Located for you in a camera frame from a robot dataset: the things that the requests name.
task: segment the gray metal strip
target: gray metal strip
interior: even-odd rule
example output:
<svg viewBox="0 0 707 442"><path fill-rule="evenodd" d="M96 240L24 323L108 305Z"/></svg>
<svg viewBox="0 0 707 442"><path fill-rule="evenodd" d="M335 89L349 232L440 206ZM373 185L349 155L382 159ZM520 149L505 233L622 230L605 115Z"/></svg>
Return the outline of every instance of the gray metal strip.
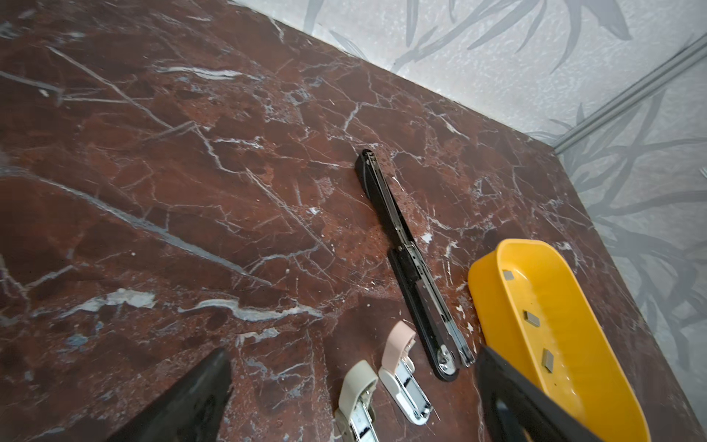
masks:
<svg viewBox="0 0 707 442"><path fill-rule="evenodd" d="M555 143L555 153L563 153L582 138L612 121L705 57L707 57L707 34L678 52L673 58L660 65L656 70L603 105L597 112L594 112L580 124L570 129Z"/></svg>

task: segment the yellow plastic tray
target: yellow plastic tray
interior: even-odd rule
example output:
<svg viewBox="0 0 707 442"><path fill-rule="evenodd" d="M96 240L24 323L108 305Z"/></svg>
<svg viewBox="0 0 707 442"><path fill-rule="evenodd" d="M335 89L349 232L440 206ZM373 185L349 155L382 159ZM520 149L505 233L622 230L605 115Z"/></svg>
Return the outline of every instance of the yellow plastic tray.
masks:
<svg viewBox="0 0 707 442"><path fill-rule="evenodd" d="M469 291L486 343L570 415L606 442L650 441L626 375L572 270L552 246L501 241L472 265ZM554 356L552 373L542 364L544 349Z"/></svg>

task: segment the marble surface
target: marble surface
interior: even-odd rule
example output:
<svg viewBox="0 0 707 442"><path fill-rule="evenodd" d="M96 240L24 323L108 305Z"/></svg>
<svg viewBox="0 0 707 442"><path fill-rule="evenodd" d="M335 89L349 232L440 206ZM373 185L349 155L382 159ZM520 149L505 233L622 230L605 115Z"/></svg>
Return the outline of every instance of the marble surface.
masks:
<svg viewBox="0 0 707 442"><path fill-rule="evenodd" d="M353 164L374 150L474 349L465 284L504 238L577 274L654 441L704 440L551 149L224 1L6 2L0 438L95 441L214 347L224 441L331 441L341 382L409 320ZM383 441L487 441L473 370Z"/></svg>

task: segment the brown marble countertop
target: brown marble countertop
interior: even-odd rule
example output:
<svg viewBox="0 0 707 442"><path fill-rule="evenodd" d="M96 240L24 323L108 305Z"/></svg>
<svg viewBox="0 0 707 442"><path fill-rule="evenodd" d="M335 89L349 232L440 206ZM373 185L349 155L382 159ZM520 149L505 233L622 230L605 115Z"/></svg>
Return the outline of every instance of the brown marble countertop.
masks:
<svg viewBox="0 0 707 442"><path fill-rule="evenodd" d="M653 440L703 432L551 149L223 0L6 1L0 438L95 441L214 347L224 441L331 441L341 382L409 319L353 164L374 150L465 337L504 238L567 259ZM487 441L473 370L382 441Z"/></svg>

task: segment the gray wallpaper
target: gray wallpaper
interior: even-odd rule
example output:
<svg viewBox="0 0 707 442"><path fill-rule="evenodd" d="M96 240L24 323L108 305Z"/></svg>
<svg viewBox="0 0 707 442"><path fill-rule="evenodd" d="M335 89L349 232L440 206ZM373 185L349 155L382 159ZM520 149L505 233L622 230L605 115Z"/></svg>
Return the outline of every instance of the gray wallpaper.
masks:
<svg viewBox="0 0 707 442"><path fill-rule="evenodd" d="M545 141L707 33L706 0L231 1Z"/></svg>
<svg viewBox="0 0 707 442"><path fill-rule="evenodd" d="M707 59L561 160L707 427Z"/></svg>

